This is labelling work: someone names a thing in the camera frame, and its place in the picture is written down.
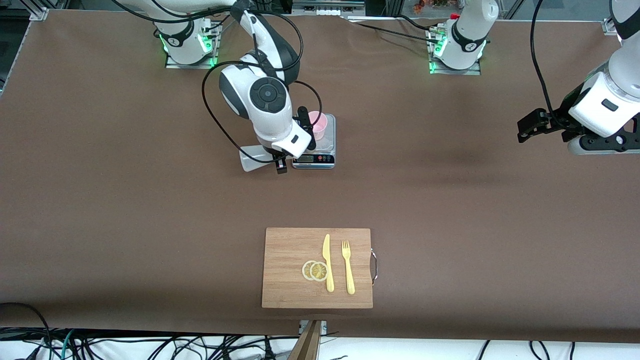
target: black cable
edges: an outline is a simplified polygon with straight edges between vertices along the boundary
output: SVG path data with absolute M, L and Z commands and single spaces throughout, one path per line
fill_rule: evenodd
M 273 349 L 271 348 L 271 340 L 269 340 L 269 336 L 264 336 L 264 360 L 275 360 L 276 355 L 273 353 Z
M 409 22 L 409 24 L 415 26 L 416 28 L 419 28 L 420 30 L 429 31 L 429 26 L 422 26 L 422 25 L 418 24 L 417 22 L 411 20 L 409 17 L 407 17 L 405 15 L 400 14 L 400 15 L 396 15 L 394 17 L 407 20 Z
M 219 348 L 219 346 L 206 345 L 206 344 L 205 344 L 205 345 L 201 345 L 201 344 L 198 344 L 198 343 L 193 343 L 192 345 L 195 345 L 195 346 L 197 346 L 197 347 L 204 348 L 204 349 L 205 349 L 205 353 L 207 352 L 207 351 L 206 351 L 207 349 L 213 349 L 213 350 L 216 350 L 217 348 Z M 259 346 L 259 345 L 248 345 L 248 346 L 238 345 L 237 347 L 229 346 L 229 348 L 230 348 L 230 349 L 232 349 L 232 350 L 237 350 L 239 347 L 240 347 L 240 348 L 243 348 L 243 349 L 244 349 L 244 348 L 259 348 L 260 350 L 264 351 L 264 349 L 263 349 L 261 346 Z
M 536 31 L 536 20 L 538 20 L 538 12 L 540 11 L 540 6 L 544 0 L 538 0 L 538 4 L 536 4 L 536 9 L 533 11 L 533 18 L 531 19 L 531 34 L 529 34 L 529 41 L 531 45 L 531 60 L 533 61 L 533 67 L 536 69 L 536 74 L 538 75 L 538 79 L 540 80 L 540 85 L 542 86 L 542 94 L 545 96 L 545 102 L 547 103 L 547 109 L 551 114 L 551 117 L 560 124 L 556 119 L 556 114 L 554 113 L 553 106 L 551 105 L 551 100 L 549 99 L 549 92 L 547 91 L 547 84 L 545 83 L 545 79 L 542 77 L 542 73 L 540 72 L 540 66 L 538 65 L 538 59 L 536 58 L 536 46 L 534 43 L 535 39 L 535 31 Z
M 545 344 L 542 341 L 538 341 L 538 343 L 542 346 L 542 350 L 545 351 L 545 356 L 546 356 L 547 360 L 550 360 L 549 352 L 547 351 L 547 347 L 545 346 Z M 533 341 L 529 342 L 529 349 L 531 350 L 531 353 L 533 354 L 533 356 L 536 357 L 536 359 L 542 360 L 542 358 L 538 355 L 538 353 L 535 351 L 535 349 L 533 349 Z
M 282 67 L 282 68 L 274 68 L 273 70 L 275 71 L 284 71 L 284 70 L 289 70 L 291 68 L 293 68 L 294 66 L 296 66 L 299 62 L 300 59 L 302 59 L 302 53 L 305 50 L 305 43 L 304 41 L 302 41 L 302 34 L 300 33 L 300 30 L 298 29 L 298 27 L 293 23 L 293 21 L 289 20 L 288 17 L 283 16 L 279 13 L 275 13 L 275 12 L 268 12 L 268 11 L 264 11 L 264 10 L 250 10 L 250 13 L 258 13 L 261 15 L 274 15 L 276 17 L 281 18 L 282 20 L 286 21 L 287 23 L 289 23 L 289 25 L 291 25 L 291 27 L 293 28 L 293 30 L 296 32 L 296 35 L 298 36 L 298 40 L 300 41 L 300 52 L 298 53 L 298 57 L 288 66 Z
M 196 341 L 197 339 L 200 339 L 200 338 L 202 338 L 202 337 L 201 337 L 201 336 L 199 336 L 199 337 L 195 337 L 195 338 L 193 338 L 193 339 L 191 339 L 191 340 L 187 341 L 187 343 L 186 343 L 186 344 L 181 345 L 180 347 L 178 347 L 178 346 L 175 344 L 175 342 L 178 340 L 178 339 L 176 339 L 176 340 L 173 342 L 173 345 L 175 346 L 175 350 L 173 351 L 173 355 L 171 356 L 171 360 L 174 360 L 174 359 L 178 356 L 178 354 L 179 354 L 181 351 L 183 351 L 185 348 L 186 348 L 186 349 L 188 349 L 188 350 L 193 350 L 193 349 L 189 348 L 189 345 L 190 345 L 192 342 L 194 342 L 194 341 Z
M 380 30 L 380 31 L 384 31 L 386 33 L 390 33 L 390 34 L 395 34 L 395 35 L 400 35 L 402 37 L 408 37 L 408 38 L 414 38 L 417 40 L 422 40 L 422 41 L 426 41 L 426 42 L 431 42 L 431 43 L 437 43 L 438 41 L 436 39 L 430 39 L 430 38 L 425 38 L 425 37 L 417 37 L 415 35 L 409 35 L 409 34 L 405 34 L 405 33 L 399 33 L 397 31 L 393 31 L 393 30 L 387 30 L 387 29 L 383 29 L 383 28 L 379 28 L 377 26 L 371 26 L 371 25 L 367 25 L 367 24 L 361 24 L 359 22 L 357 22 L 358 25 L 360 26 L 364 26 L 365 28 L 369 28 L 369 29 L 374 29 L 374 30 Z
M 92 350 L 92 349 L 91 349 L 91 347 L 89 346 L 89 341 L 88 341 L 88 339 L 86 339 L 86 338 L 85 338 L 85 339 L 82 339 L 82 340 L 80 341 L 80 345 L 81 345 L 82 347 L 86 348 L 86 352 L 87 352 L 87 354 L 89 354 L 89 357 L 91 358 L 91 360 L 95 360 L 95 358 L 96 358 L 96 357 L 98 357 L 98 358 L 100 359 L 100 357 L 99 357 L 99 356 L 97 356 L 97 355 L 95 355 L 95 354 L 93 353 L 93 350 Z
M 93 340 L 92 342 L 89 343 L 89 345 L 95 345 L 98 343 L 103 343 L 105 341 L 108 342 L 112 342 L 112 343 L 144 343 L 144 342 L 149 342 L 149 343 L 159 343 L 159 342 L 164 342 L 167 340 L 171 340 L 171 338 L 158 338 L 158 339 L 141 339 L 141 340 L 120 340 L 120 339 L 99 339 L 99 340 Z
M 217 28 L 217 27 L 219 27 L 219 26 L 222 26 L 222 24 L 223 24 L 225 21 L 227 21 L 227 19 L 228 19 L 230 16 L 231 16 L 231 15 L 227 15 L 227 16 L 225 16 L 224 18 L 222 18 L 222 20 L 218 21 L 218 23 L 217 23 L 217 24 L 215 24 L 214 26 L 211 26 L 210 28 L 206 28 L 205 30 L 206 30 L 206 31 L 211 31 L 211 30 L 213 30 L 213 29 L 215 29 L 215 28 Z
M 314 95 L 318 99 L 318 117 L 316 118 L 316 121 L 313 121 L 313 123 L 311 123 L 311 127 L 313 127 L 318 122 L 318 120 L 320 120 L 320 116 L 322 116 L 322 99 L 320 99 L 320 94 L 318 94 L 318 92 L 311 85 L 305 83 L 304 81 L 296 80 L 294 81 L 294 83 L 306 86 L 307 88 L 309 88 L 309 90 L 313 91 Z
M 49 342 L 49 347 L 53 347 L 52 344 L 52 340 L 51 340 L 51 332 L 49 331 L 49 324 L 47 323 L 47 320 L 44 320 L 44 316 L 42 316 L 42 314 L 38 311 L 38 309 L 36 309 L 35 307 L 29 305 L 29 304 L 25 304 L 23 302 L 2 302 L 0 303 L 0 307 L 3 306 L 19 306 L 19 307 L 26 307 L 27 309 L 33 311 L 36 315 L 38 315 L 38 317 L 40 318 L 40 321 L 42 322 L 42 325 L 44 325 L 44 329 L 47 333 L 47 341 Z M 51 360 L 53 354 L 52 352 L 49 352 L 49 360 Z
M 225 352 L 229 350 L 229 347 L 237 340 L 240 340 L 240 338 L 242 338 L 242 336 L 233 335 L 228 338 L 225 336 L 220 347 L 209 356 L 208 360 L 220 360 L 220 358 L 225 355 Z
M 480 355 L 478 355 L 478 359 L 477 360 L 482 360 L 482 358 L 484 357 L 484 351 L 486 350 L 486 347 L 489 346 L 489 341 L 491 340 L 487 340 L 484 342 L 484 345 L 482 346 L 482 349 L 480 349 Z
M 211 115 L 211 118 L 213 119 L 213 121 L 216 122 L 216 124 L 218 125 L 222 133 L 227 137 L 227 139 L 236 147 L 236 149 L 238 149 L 238 151 L 242 152 L 247 158 L 250 158 L 251 160 L 261 164 L 276 163 L 278 161 L 282 161 L 286 159 L 287 157 L 286 154 L 283 154 L 281 157 L 273 160 L 258 160 L 253 156 L 247 154 L 247 152 L 244 151 L 240 145 L 238 145 L 238 143 L 231 137 L 231 135 L 229 135 L 227 130 L 225 130 L 225 128 L 222 126 L 222 124 L 220 124 L 220 121 L 218 120 L 218 118 L 216 118 L 216 116 L 213 115 L 213 111 L 211 111 L 211 107 L 209 107 L 209 103 L 207 102 L 207 94 L 205 92 L 205 86 L 207 84 L 207 79 L 209 78 L 209 75 L 211 74 L 211 72 L 219 67 L 226 66 L 226 65 L 247 65 L 247 66 L 254 66 L 254 67 L 257 66 L 254 63 L 246 63 L 244 61 L 223 61 L 221 63 L 217 63 L 214 67 L 212 67 L 207 71 L 204 78 L 202 79 L 202 101 L 204 102 L 204 106 L 207 108 L 209 115 Z
M 156 0 L 151 0 L 151 2 L 156 5 L 158 8 L 160 8 L 160 10 L 162 10 L 164 13 L 167 13 L 173 17 L 182 17 L 182 18 L 187 18 L 187 17 L 191 17 L 190 15 L 183 15 L 183 14 L 179 14 L 179 13 L 173 13 L 170 12 L 168 9 L 166 9 L 165 7 L 163 7 L 162 5 L 158 4 L 158 2 Z
M 264 67 L 262 66 L 262 61 L 260 60 L 260 53 L 258 53 L 258 39 L 255 37 L 255 33 L 252 34 L 253 38 L 253 51 L 255 52 L 255 61 L 257 61 L 258 66 L 262 71 L 264 71 Z
M 202 340 L 202 347 L 204 347 L 204 358 L 207 359 L 209 357 L 209 349 L 207 348 L 207 343 L 204 341 L 204 337 L 200 337 Z
M 71 350 L 71 359 L 82 359 L 86 360 L 86 356 L 84 355 L 84 348 L 80 348 L 80 351 L 76 348 L 76 341 L 69 338 L 69 344 L 67 345 L 69 350 Z
M 166 340 L 164 343 L 160 344 L 160 346 L 158 346 L 152 353 L 151 355 L 149 355 L 149 357 L 147 358 L 147 360 L 155 360 L 155 358 L 157 358 L 157 356 L 162 352 L 162 350 L 169 345 L 171 342 L 175 341 L 175 339 L 177 339 L 176 337 L 172 337 L 169 340 Z
M 56 349 L 60 349 L 60 348 L 56 348 L 56 347 L 50 347 L 49 345 L 47 345 L 46 343 L 43 345 L 41 343 L 34 343 L 32 341 L 29 340 L 22 340 L 23 343 L 28 343 L 28 344 L 34 344 L 34 345 L 38 345 L 39 347 L 45 348 L 49 351 L 49 357 L 53 358 L 53 355 L 55 355 L 56 357 L 58 357 L 58 359 L 62 358 L 62 356 L 60 355 L 60 353 L 58 353 L 56 351 Z
M 330 332 L 330 333 L 328 333 L 326 335 L 322 335 L 322 337 L 331 336 L 331 335 L 334 335 L 334 334 L 337 334 L 337 333 L 338 333 L 337 331 Z M 269 340 L 286 340 L 286 339 L 299 339 L 299 338 L 300 338 L 299 336 L 272 336 L 272 337 L 269 338 Z M 240 350 L 240 349 L 251 348 L 251 347 L 255 347 L 254 344 L 261 343 L 263 341 L 264 341 L 263 339 L 258 339 L 258 340 L 250 341 L 248 343 L 240 344 L 238 346 L 231 346 L 233 344 L 233 342 L 234 342 L 234 341 L 231 341 L 230 343 L 227 343 L 225 345 L 225 349 L 229 350 L 229 351 L 235 351 L 235 350 Z M 218 356 L 218 357 L 211 356 L 210 358 L 208 358 L 208 360 L 220 360 L 220 358 L 221 358 L 221 356 Z
M 200 360 L 204 360 L 204 357 L 202 357 L 202 354 L 197 352 L 196 350 L 193 350 L 192 348 L 188 347 L 187 350 L 196 353 L 198 356 L 200 356 Z
M 124 6 L 123 4 L 120 4 L 117 0 L 111 0 L 111 2 L 116 4 L 122 10 L 130 13 L 131 15 L 137 16 L 137 17 L 139 17 L 141 19 L 145 19 L 145 20 L 148 20 L 148 21 L 158 22 L 160 24 L 178 24 L 178 23 L 181 23 L 181 22 L 189 22 L 189 21 L 200 19 L 200 18 L 205 17 L 205 16 L 216 15 L 216 14 L 227 12 L 227 11 L 231 10 L 230 6 L 224 6 L 224 7 L 216 8 L 216 9 L 212 9 L 212 10 L 204 10 L 204 11 L 198 12 L 196 14 L 187 15 L 186 17 L 180 17 L 180 19 L 177 19 L 177 20 L 161 20 L 161 19 L 154 19 L 152 17 L 148 17 L 146 15 L 142 15 L 140 13 L 137 13 L 137 12 L 131 10 L 130 8 Z
M 87 349 L 87 351 L 89 351 L 89 354 L 90 354 L 90 356 L 92 356 L 92 358 L 93 358 L 93 356 L 95 356 L 95 357 L 98 358 L 98 360 L 104 360 L 103 357 L 101 357 L 100 355 L 98 355 L 95 352 L 93 352 L 93 350 L 91 349 L 91 346 L 89 346 L 89 339 L 85 339 L 85 342 L 86 342 L 86 349 Z
M 41 347 L 36 347 L 33 351 L 27 356 L 25 360 L 36 360 L 38 358 L 38 353 L 40 352 Z

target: wooden cutting board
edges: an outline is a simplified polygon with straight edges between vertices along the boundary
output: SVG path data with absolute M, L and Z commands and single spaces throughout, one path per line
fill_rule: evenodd
M 325 262 L 322 248 L 330 235 L 331 265 L 335 290 L 326 283 L 309 281 L 302 266 L 309 260 Z M 356 292 L 347 294 L 342 241 L 351 248 L 351 271 Z M 264 244 L 262 307 L 280 309 L 370 309 L 373 307 L 371 283 L 371 230 L 270 227 Z

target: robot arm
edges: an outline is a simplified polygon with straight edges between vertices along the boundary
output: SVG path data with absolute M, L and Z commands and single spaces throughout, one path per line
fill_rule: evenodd
M 168 14 L 151 0 L 120 0 L 121 4 L 135 6 L 149 17 L 158 20 L 184 20 Z M 160 6 L 178 15 L 231 6 L 235 0 L 156 0 Z M 160 33 L 165 51 L 180 64 L 191 65 L 202 60 L 213 51 L 211 20 L 200 18 L 178 23 L 154 22 Z
M 269 154 L 274 158 L 282 154 L 298 158 L 312 141 L 308 131 L 293 119 L 286 87 L 298 78 L 300 63 L 295 64 L 298 56 L 262 16 L 246 11 L 248 4 L 238 1 L 231 15 L 247 33 L 255 35 L 257 54 L 252 49 L 240 60 L 256 65 L 224 68 L 220 91 L 237 115 L 251 120 L 258 141 Z
M 467 0 L 458 19 L 449 19 L 438 28 L 444 32 L 434 55 L 444 65 L 468 69 L 480 59 L 486 45 L 486 36 L 498 19 L 500 8 L 495 0 Z
M 640 153 L 640 0 L 610 0 L 622 47 L 567 95 L 553 114 L 536 109 L 518 122 L 518 141 L 563 131 L 574 154 Z M 624 130 L 634 121 L 633 131 Z

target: cutting board handle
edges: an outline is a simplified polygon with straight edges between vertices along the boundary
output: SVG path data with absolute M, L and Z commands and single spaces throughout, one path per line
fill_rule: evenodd
M 376 253 L 373 252 L 373 248 L 371 248 L 371 257 L 373 258 L 373 266 L 375 269 L 375 273 L 371 277 L 371 286 L 373 286 L 376 283 L 376 279 L 378 278 L 378 257 L 376 256 Z

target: digital kitchen scale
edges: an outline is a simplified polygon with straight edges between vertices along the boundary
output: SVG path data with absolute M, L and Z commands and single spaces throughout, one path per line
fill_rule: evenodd
M 294 168 L 333 168 L 335 166 L 335 117 L 326 116 L 326 129 L 322 139 L 316 141 L 316 149 L 305 151 L 298 159 L 291 161 Z

